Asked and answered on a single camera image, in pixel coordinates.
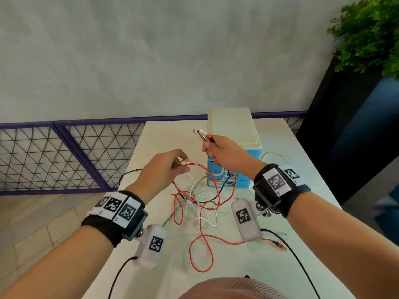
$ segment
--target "white table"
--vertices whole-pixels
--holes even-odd
[[[254,121],[262,142],[262,151],[290,156],[294,168],[306,178],[312,191],[339,206],[285,121],[282,118]],[[206,155],[201,152],[201,143],[192,134],[192,129],[206,129],[206,126],[206,121],[146,123],[127,170],[142,168],[156,153],[176,148],[181,148],[191,160],[206,166]],[[194,166],[191,168],[194,180],[198,181],[205,175],[203,170]],[[138,172],[127,174],[123,178],[121,189],[134,182],[137,176]],[[176,183],[181,189],[189,190],[191,180],[186,175],[181,175],[177,177]],[[196,193],[200,192],[208,192],[211,195],[216,193],[215,189],[206,186],[205,180],[196,190]],[[231,192],[231,187],[226,187],[222,192],[222,200],[229,197]],[[171,193],[176,193],[173,185],[148,204],[145,226],[162,225],[172,214]],[[247,189],[237,189],[234,197],[253,200]],[[207,213],[210,221],[214,221],[212,212]],[[218,217],[218,226],[207,227],[205,231],[232,242],[241,241],[230,202],[220,208]],[[348,289],[316,258],[282,216],[273,215],[270,218],[260,216],[258,219],[261,227],[288,234],[290,246],[302,261],[322,299],[353,298]],[[200,281],[215,277],[243,277],[246,274],[271,285],[288,298],[316,298],[309,281],[290,251],[281,251],[269,242],[250,242],[232,246],[217,239],[209,239],[215,263],[207,273],[198,273],[192,268],[188,255],[190,243],[200,234],[198,221],[185,221],[181,226],[177,226],[171,220],[165,228],[167,239],[157,268],[147,270],[129,263],[117,280],[112,298],[176,299]],[[83,298],[107,298],[117,271],[125,260],[133,256],[137,246],[137,241],[122,241]],[[210,254],[202,240],[196,242],[193,258],[197,267],[201,269],[206,269],[210,265]]]

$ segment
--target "leaves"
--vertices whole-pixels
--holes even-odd
[[[327,29],[342,42],[335,52],[341,60],[336,71],[383,66],[383,75],[399,80],[399,0],[361,0],[341,11]]]

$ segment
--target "hand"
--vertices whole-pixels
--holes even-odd
[[[166,189],[179,174],[190,172],[178,158],[187,160],[187,155],[180,149],[156,154],[146,164],[137,180],[125,190],[136,194],[145,203],[149,203],[159,192]]]
[[[204,142],[202,152],[212,157],[213,162],[218,166],[241,173],[252,180],[266,166],[264,162],[251,156],[228,137],[220,135],[212,135],[212,137],[215,143]]]

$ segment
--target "red cable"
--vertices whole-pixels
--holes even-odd
[[[184,165],[184,166],[190,166],[190,165],[195,165],[194,163],[189,163],[189,164],[186,164],[186,165]],[[206,237],[212,237],[212,238],[216,238],[216,239],[219,239],[219,240],[221,240],[221,241],[223,241],[223,242],[225,242],[225,243],[227,243],[227,244],[231,244],[231,245],[234,245],[234,246],[237,246],[237,245],[239,245],[239,244],[243,244],[245,241],[241,241],[241,242],[230,242],[230,241],[227,241],[227,240],[224,240],[224,239],[222,239],[222,238],[220,238],[220,237],[217,237],[217,236],[214,236],[214,235],[210,235],[210,234],[204,234],[203,232],[202,232],[202,219],[201,219],[201,217],[202,217],[202,210],[203,209],[206,209],[206,210],[213,210],[213,208],[205,208],[205,205],[207,204],[207,203],[209,203],[209,202],[212,202],[215,206],[216,206],[216,210],[220,207],[220,206],[222,206],[223,204],[225,204],[227,201],[229,201],[230,199],[232,199],[232,197],[233,197],[233,195],[234,195],[234,192],[235,192],[235,187],[236,187],[236,185],[237,185],[237,175],[234,173],[234,172],[232,172],[233,173],[233,175],[234,175],[234,177],[235,177],[235,182],[234,182],[234,187],[233,187],[233,191],[232,191],[232,194],[231,194],[231,196],[228,198],[228,199],[226,199],[225,201],[223,201],[222,203],[220,203],[220,201],[221,201],[221,198],[220,198],[220,193],[219,193],[219,189],[217,188],[217,183],[216,183],[216,180],[215,180],[215,177],[213,177],[213,174],[207,169],[207,168],[205,168],[203,165],[200,165],[200,164],[198,164],[200,167],[202,167],[203,169],[205,169],[210,175],[211,175],[211,177],[212,177],[212,179],[213,179],[213,182],[215,183],[215,187],[216,187],[216,192],[217,192],[217,196],[219,197],[219,201],[218,201],[218,203],[215,203],[213,200],[210,200],[210,201],[207,201],[207,202],[205,202],[202,206],[201,206],[201,212],[199,213],[199,216],[200,216],[200,219],[199,219],[199,227],[200,227],[200,233],[201,233],[201,235],[199,235],[199,236],[197,236],[192,242],[191,242],[191,244],[190,244],[190,247],[189,247],[189,255],[190,255],[190,262],[191,262],[191,265],[192,265],[192,267],[194,268],[194,270],[196,270],[197,272],[200,272],[200,273],[205,273],[205,272],[207,272],[207,271],[210,271],[210,269],[212,268],[212,266],[213,266],[213,262],[214,262],[214,259],[213,259],[213,252],[212,252],[212,249],[211,249],[211,246],[210,246],[210,244],[209,244],[209,242],[208,242],[208,240],[206,239]],[[182,223],[183,223],[183,213],[184,213],[184,211],[183,211],[183,205],[182,205],[182,203],[180,202],[180,199],[177,197],[179,194],[180,195],[182,195],[182,196],[185,196],[185,197],[187,197],[191,202],[196,202],[195,201],[195,196],[194,196],[194,194],[192,193],[192,197],[188,197],[188,194],[189,194],[189,192],[188,191],[182,191],[182,190],[180,190],[179,188],[178,188],[178,186],[176,185],[176,183],[175,182],[173,182],[173,184],[174,184],[174,186],[176,187],[176,189],[177,189],[177,191],[179,191],[179,193],[176,193],[176,194],[172,194],[175,198],[174,198],[174,200],[173,200],[173,221],[177,224],[177,225],[181,225]],[[176,200],[179,202],[179,204],[180,204],[180,206],[181,206],[181,208],[182,208],[182,220],[180,221],[180,223],[178,223],[177,221],[176,221],[176,219],[175,219],[175,204],[176,204]],[[198,269],[195,265],[194,265],[194,262],[193,262],[193,259],[192,259],[192,255],[191,255],[191,248],[192,248],[192,246],[193,246],[193,244],[194,244],[194,242],[196,242],[198,239],[200,239],[200,238],[203,238],[204,239],[204,241],[205,241],[205,243],[206,243],[206,245],[207,245],[207,247],[208,247],[208,249],[209,249],[209,252],[211,253],[211,258],[212,258],[212,262],[211,262],[211,265],[206,269],[206,270],[200,270],[200,269]],[[273,242],[273,243],[275,243],[275,241],[274,240],[272,240],[272,239],[268,239],[268,238],[261,238],[261,240],[266,240],[266,241],[271,241],[271,242]]]

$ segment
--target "box lid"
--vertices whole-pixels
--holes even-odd
[[[249,108],[209,109],[207,131],[231,138],[244,150],[262,148]]]

